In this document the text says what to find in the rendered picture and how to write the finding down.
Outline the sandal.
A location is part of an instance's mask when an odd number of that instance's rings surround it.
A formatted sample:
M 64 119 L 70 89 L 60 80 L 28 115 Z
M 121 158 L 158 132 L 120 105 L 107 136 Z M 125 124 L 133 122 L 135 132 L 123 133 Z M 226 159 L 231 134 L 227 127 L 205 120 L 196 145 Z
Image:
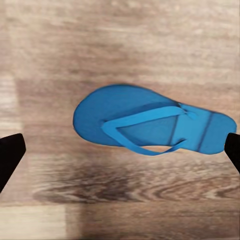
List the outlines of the sandal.
M 224 151 L 227 134 L 236 134 L 230 116 L 184 104 L 132 84 L 100 87 L 77 105 L 72 123 L 78 135 L 95 144 L 126 147 L 158 156 L 178 149 L 213 155 Z M 169 146 L 165 152 L 142 147 Z

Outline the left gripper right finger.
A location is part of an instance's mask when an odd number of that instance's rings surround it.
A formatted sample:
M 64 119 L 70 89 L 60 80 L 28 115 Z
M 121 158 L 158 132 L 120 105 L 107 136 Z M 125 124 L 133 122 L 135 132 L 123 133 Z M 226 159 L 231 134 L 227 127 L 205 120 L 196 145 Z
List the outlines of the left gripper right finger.
M 240 172 L 240 135 L 229 132 L 225 141 L 224 151 Z

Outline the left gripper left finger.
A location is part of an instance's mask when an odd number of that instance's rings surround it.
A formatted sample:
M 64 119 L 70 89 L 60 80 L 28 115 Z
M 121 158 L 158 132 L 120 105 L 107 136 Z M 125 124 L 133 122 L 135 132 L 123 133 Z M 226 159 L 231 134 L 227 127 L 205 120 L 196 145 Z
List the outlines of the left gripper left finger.
M 0 138 L 0 193 L 26 153 L 21 133 Z

